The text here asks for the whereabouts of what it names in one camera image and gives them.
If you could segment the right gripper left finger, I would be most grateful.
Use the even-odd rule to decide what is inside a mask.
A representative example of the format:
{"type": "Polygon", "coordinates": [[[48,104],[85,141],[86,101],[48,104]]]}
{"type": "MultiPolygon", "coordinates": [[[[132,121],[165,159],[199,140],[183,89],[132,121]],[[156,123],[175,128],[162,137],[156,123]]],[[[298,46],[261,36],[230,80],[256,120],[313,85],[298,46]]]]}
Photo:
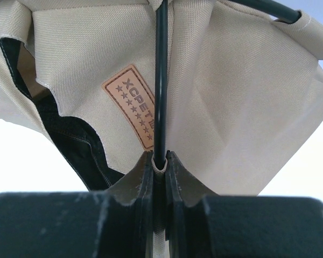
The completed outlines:
{"type": "Polygon", "coordinates": [[[0,193],[0,257],[152,257],[151,158],[105,191],[0,193]]]}

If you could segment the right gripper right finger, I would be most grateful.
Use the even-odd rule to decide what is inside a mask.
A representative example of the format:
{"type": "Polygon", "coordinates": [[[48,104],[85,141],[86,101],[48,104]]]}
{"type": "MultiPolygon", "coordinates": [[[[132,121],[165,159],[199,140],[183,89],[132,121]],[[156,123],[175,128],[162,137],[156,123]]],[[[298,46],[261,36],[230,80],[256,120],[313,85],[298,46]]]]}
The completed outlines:
{"type": "Polygon", "coordinates": [[[170,257],[323,257],[323,202],[220,196],[167,152],[170,257]]]}

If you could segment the beige pet tent fabric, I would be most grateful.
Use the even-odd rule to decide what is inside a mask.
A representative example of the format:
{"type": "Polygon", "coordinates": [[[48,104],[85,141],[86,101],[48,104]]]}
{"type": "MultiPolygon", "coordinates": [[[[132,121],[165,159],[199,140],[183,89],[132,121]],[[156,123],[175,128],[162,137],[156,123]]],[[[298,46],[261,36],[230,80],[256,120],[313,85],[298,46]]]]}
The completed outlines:
{"type": "MultiPolygon", "coordinates": [[[[42,133],[90,190],[154,142],[160,1],[0,1],[0,119],[42,133]]],[[[169,1],[166,147],[224,195],[256,195],[323,121],[323,25],[169,1]]]]}

